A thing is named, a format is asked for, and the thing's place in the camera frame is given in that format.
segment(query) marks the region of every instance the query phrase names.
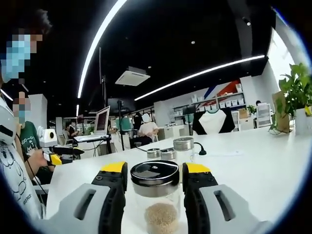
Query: spice jar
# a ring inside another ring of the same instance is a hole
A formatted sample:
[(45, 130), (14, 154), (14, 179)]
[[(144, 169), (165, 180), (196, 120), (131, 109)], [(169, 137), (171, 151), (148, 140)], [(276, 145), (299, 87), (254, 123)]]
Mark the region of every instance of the spice jar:
[(182, 137), (174, 139), (174, 150), (176, 151), (177, 163), (194, 162), (194, 139)]
[(180, 218), (178, 165), (147, 161), (134, 166), (131, 181), (136, 193), (136, 219), (149, 234), (173, 234)]
[(161, 160), (176, 162), (176, 151), (173, 148), (167, 148), (160, 151)]
[(160, 149), (152, 148), (146, 151), (147, 160), (160, 160)]

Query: metal jar lid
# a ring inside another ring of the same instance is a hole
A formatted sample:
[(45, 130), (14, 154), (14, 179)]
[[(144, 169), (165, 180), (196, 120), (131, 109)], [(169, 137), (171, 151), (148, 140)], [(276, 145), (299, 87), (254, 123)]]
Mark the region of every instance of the metal jar lid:
[(176, 151), (174, 148), (168, 148), (160, 151), (161, 160), (172, 160), (176, 159)]
[(160, 149), (159, 148), (152, 148), (146, 151), (147, 157), (150, 159), (160, 158)]
[(187, 151), (192, 148), (194, 148), (194, 139), (192, 137), (174, 139), (174, 149), (176, 151)]
[(161, 197), (178, 188), (179, 166), (171, 161), (148, 161), (134, 166), (131, 181), (137, 194), (146, 197)]

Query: cardboard box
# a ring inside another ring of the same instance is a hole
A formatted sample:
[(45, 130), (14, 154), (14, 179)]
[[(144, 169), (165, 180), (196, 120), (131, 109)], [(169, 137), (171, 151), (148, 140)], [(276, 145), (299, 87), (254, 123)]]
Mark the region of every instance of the cardboard box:
[(242, 118), (248, 118), (248, 112), (245, 108), (243, 109), (239, 109), (239, 118), (242, 119)]

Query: black ceiling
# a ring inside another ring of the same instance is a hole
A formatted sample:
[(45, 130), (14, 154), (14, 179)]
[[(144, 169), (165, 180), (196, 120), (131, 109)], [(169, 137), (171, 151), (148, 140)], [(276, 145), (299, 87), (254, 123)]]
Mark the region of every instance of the black ceiling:
[[(105, 15), (116, 0), (45, 1), (53, 31), (26, 67), (29, 94), (48, 99), (48, 117), (72, 117), (103, 105), (99, 84), (98, 48), (93, 55), (77, 99), (85, 58)], [(136, 98), (158, 87), (202, 70), (245, 57), (266, 55), (275, 14), (267, 4), (245, 0), (128, 0), (103, 34), (102, 73), (107, 78), (107, 97)], [(242, 17), (250, 20), (248, 27)], [(210, 72), (136, 102), (150, 106), (185, 93), (262, 73), (266, 60)], [(144, 69), (151, 76), (137, 87), (115, 85), (127, 66)], [(17, 93), (17, 80), (3, 89)]]

